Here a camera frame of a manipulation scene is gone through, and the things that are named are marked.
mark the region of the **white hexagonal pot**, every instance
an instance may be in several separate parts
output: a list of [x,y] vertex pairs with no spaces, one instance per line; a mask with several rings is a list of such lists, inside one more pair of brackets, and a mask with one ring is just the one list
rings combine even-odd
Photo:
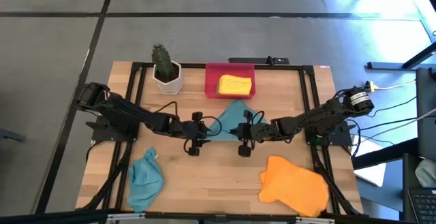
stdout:
[[156,65],[153,66],[153,79],[156,81],[158,87],[161,89],[162,93],[165,95],[177,95],[177,93],[182,89],[183,86],[183,75],[182,75],[182,67],[177,62],[171,60],[171,62],[178,66],[178,77],[167,83],[162,82],[155,78],[156,73]]

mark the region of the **teal towel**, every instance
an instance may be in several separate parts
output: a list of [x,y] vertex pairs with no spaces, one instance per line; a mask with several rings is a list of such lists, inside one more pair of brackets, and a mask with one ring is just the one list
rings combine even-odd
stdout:
[[130,196],[127,203],[134,212],[145,211],[164,185],[164,177],[156,164],[155,149],[148,149],[143,158],[135,160],[129,168]]
[[[221,121],[223,125],[223,130],[216,136],[209,136],[206,140],[219,140],[219,141],[237,141],[238,137],[228,133],[231,129],[235,129],[238,127],[239,123],[247,122],[247,119],[244,118],[244,110],[248,110],[254,114],[251,108],[249,108],[243,101],[235,100],[233,101],[224,112],[218,117],[218,120]],[[260,115],[257,115],[254,118],[254,122],[258,122]],[[209,129],[211,132],[209,134],[213,134],[219,131],[219,123],[215,121]]]

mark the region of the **orange towel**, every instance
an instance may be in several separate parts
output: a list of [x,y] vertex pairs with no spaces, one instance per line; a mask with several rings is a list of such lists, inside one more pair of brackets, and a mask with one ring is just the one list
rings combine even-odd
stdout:
[[317,217],[327,207],[328,185],[322,176],[282,157],[268,157],[260,180],[259,200],[262,203],[279,200],[306,217]]

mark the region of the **red tray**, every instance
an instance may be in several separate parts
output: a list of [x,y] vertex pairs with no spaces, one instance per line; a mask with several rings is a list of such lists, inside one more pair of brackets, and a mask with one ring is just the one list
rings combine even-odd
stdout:
[[[230,74],[242,78],[251,78],[250,95],[222,95],[217,92],[219,78]],[[211,99],[251,99],[256,94],[254,65],[249,63],[207,63],[204,81],[204,93]]]

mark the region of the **wooden tabletop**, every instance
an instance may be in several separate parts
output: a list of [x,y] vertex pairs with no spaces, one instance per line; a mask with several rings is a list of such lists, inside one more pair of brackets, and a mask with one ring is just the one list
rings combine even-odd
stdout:
[[[112,92],[124,95],[129,80],[131,62],[114,62],[108,86]],[[330,99],[335,92],[330,68],[315,66],[320,102]],[[205,116],[218,117],[232,102],[229,99],[207,99],[204,94],[204,69],[183,69],[184,85],[178,95],[162,95],[152,79],[152,69],[147,68],[141,106],[156,111],[163,105],[177,101],[178,115],[182,121],[191,119],[192,112],[201,111]],[[309,77],[306,77],[309,101],[313,108]],[[256,94],[244,102],[253,110],[265,111],[266,120],[283,116],[296,116],[305,111],[299,75],[290,70],[256,70]],[[164,112],[174,113],[173,107]],[[156,135],[143,124],[134,143],[131,161],[140,159],[145,151],[154,147],[159,155],[157,164],[163,172],[165,184],[161,193],[147,209],[155,212],[227,213],[227,214],[297,214],[281,202],[259,202],[262,188],[259,173],[266,168],[270,155],[279,155],[295,165],[312,170],[313,164],[304,132],[294,137],[291,144],[265,142],[256,144],[251,157],[238,156],[241,142],[211,142],[200,149],[200,156],[192,157],[183,150],[182,139]],[[87,204],[108,177],[114,142],[96,146],[89,155],[76,207]],[[331,146],[334,179],[344,196],[356,210],[362,212],[362,204],[356,185],[352,162],[341,148]],[[115,182],[110,206],[118,189]],[[132,211],[127,205],[129,184],[125,185],[122,210]]]

